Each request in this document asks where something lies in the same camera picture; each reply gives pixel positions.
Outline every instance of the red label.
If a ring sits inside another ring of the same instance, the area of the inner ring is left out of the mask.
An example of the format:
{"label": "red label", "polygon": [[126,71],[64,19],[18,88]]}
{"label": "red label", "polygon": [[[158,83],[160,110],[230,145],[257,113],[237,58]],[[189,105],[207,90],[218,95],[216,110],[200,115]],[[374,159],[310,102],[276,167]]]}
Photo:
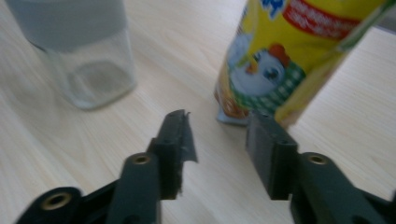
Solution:
{"label": "red label", "polygon": [[346,37],[360,23],[358,20],[334,16],[304,0],[291,0],[283,12],[283,17],[306,33],[337,40]]}

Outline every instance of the white lid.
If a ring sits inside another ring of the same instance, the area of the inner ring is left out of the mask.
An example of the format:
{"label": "white lid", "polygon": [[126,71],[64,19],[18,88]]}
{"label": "white lid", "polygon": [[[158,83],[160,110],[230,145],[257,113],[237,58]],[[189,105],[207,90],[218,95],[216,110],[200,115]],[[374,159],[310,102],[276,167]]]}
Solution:
{"label": "white lid", "polygon": [[126,27],[122,0],[6,0],[26,39],[70,51]]}

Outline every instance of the light wooden surface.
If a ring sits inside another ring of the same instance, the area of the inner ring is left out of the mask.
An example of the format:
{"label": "light wooden surface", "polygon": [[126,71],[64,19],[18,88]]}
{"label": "light wooden surface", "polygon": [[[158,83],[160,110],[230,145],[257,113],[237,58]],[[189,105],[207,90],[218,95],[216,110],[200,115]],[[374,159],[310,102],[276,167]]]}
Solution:
{"label": "light wooden surface", "polygon": [[[245,129],[216,122],[212,92],[244,1],[126,1],[137,88],[83,112],[47,71],[0,3],[0,223],[60,186],[90,193],[146,150],[168,112],[191,112],[200,163],[184,192],[163,202],[163,223],[292,223],[272,202],[244,149]],[[396,189],[396,35],[372,29],[290,134],[301,151],[336,161],[353,183],[389,199]]]}

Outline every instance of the wood grain surface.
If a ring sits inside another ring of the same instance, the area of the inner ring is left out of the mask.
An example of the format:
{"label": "wood grain surface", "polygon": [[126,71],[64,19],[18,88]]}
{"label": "wood grain surface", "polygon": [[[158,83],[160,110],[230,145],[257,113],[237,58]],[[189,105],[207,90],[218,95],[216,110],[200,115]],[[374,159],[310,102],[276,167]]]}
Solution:
{"label": "wood grain surface", "polygon": [[[163,117],[184,108],[199,164],[163,202],[163,223],[292,223],[289,203],[269,200],[245,151],[245,128],[218,123],[220,65],[245,1],[126,1],[134,91],[85,112],[67,103],[0,2],[0,223],[41,193],[90,193],[145,151]],[[331,157],[359,188],[396,189],[396,35],[372,29],[289,129],[301,151]]]}

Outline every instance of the bolt hole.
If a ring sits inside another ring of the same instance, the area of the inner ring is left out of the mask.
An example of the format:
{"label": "bolt hole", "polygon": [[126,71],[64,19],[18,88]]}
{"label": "bolt hole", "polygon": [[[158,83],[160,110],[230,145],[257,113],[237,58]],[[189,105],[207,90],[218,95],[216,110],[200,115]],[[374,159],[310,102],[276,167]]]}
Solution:
{"label": "bolt hole", "polygon": [[146,164],[149,162],[148,156],[138,156],[134,158],[134,164]]}
{"label": "bolt hole", "polygon": [[326,159],[324,159],[321,156],[310,156],[308,159],[314,164],[318,164],[318,165],[324,165],[327,163]]}
{"label": "bolt hole", "polygon": [[140,217],[137,215],[128,216],[122,222],[122,224],[138,224],[138,223],[140,223]]}
{"label": "bolt hole", "polygon": [[69,193],[61,192],[49,196],[42,204],[43,210],[54,210],[65,206],[70,202],[72,196]]}
{"label": "bolt hole", "polygon": [[371,224],[369,220],[361,216],[352,217],[353,224]]}

